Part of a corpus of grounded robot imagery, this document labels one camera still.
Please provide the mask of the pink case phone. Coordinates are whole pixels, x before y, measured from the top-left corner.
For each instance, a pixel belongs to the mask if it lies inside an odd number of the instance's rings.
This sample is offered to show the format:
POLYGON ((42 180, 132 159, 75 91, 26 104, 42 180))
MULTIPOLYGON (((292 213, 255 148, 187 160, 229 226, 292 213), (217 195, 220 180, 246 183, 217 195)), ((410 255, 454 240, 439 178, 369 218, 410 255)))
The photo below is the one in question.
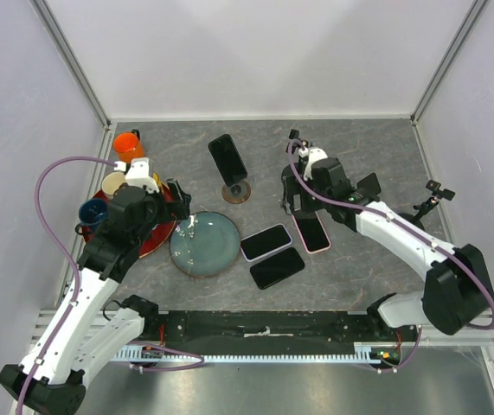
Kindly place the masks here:
POLYGON ((330 239, 316 213, 297 212, 292 218, 304 248, 309 254, 330 249, 330 239))

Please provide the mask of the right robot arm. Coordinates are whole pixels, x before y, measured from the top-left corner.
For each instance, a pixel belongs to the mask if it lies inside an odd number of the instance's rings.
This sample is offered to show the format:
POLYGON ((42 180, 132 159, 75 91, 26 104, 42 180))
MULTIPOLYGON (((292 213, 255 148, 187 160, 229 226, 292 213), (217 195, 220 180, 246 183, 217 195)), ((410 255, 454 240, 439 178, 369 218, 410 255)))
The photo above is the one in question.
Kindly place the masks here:
POLYGON ((289 163, 281 172, 288 214, 326 210, 332 219, 377 242, 422 278, 420 291, 382 297, 368 308, 368 334, 388 339, 401 326, 432 325, 446 335, 494 329, 494 290, 481 251, 434 238, 395 213, 379 195, 376 174, 357 184, 336 158, 289 163))

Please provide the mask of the black round phone stand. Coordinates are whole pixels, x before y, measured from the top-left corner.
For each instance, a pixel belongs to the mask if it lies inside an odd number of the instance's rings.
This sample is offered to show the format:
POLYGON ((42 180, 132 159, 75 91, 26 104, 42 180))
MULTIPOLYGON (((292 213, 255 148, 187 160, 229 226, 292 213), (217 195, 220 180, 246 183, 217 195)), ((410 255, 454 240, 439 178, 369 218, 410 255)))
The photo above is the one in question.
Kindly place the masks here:
POLYGON ((292 172, 295 175, 298 183, 304 188, 309 188, 310 190, 314 189, 314 180, 313 175, 312 179, 305 182, 302 176, 298 172, 298 149, 300 147, 314 147, 310 142, 303 140, 300 138, 300 131, 296 129, 292 129, 289 133, 289 143, 285 147, 285 153, 288 156, 291 156, 292 159, 288 160, 286 166, 290 166, 292 168, 292 172))

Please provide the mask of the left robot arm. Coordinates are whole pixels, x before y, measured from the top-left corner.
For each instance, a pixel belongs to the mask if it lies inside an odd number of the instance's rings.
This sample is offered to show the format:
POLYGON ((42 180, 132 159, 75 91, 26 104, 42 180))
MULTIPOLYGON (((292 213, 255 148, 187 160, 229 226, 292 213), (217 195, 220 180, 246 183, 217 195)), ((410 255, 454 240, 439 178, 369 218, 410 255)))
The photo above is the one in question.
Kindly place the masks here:
POLYGON ((34 348, 0 372, 1 386, 40 414, 74 414, 102 368, 128 342, 150 340, 159 331, 157 306, 133 297, 91 339, 87 332, 101 307, 140 256, 153 228, 189 217, 191 197, 175 179, 163 193, 125 185, 107 205, 107 216, 86 243, 67 295, 34 348))

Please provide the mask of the lavender case phone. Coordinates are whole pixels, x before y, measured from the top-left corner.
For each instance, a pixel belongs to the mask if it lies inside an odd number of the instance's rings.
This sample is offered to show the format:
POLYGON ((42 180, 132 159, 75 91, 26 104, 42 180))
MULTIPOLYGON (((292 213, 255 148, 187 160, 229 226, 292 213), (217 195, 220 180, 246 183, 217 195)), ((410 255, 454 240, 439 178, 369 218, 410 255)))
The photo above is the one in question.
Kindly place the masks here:
POLYGON ((247 262, 263 259, 292 244, 292 236, 279 223, 241 240, 241 253, 247 262))

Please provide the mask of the black weighted phone stand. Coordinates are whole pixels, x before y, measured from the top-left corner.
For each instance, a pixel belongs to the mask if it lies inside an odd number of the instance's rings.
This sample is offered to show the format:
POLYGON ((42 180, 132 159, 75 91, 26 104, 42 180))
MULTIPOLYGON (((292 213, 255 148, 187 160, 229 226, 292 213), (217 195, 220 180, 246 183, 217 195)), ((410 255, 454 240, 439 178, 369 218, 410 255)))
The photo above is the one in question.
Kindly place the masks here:
POLYGON ((416 214, 400 213, 400 217, 417 226, 420 230, 425 229, 421 222, 424 216, 433 211, 441 200, 451 201, 456 195, 454 191, 448 188, 442 188, 441 183, 435 180, 429 180, 426 184, 426 189, 431 192, 431 195, 421 204, 413 205, 416 214))

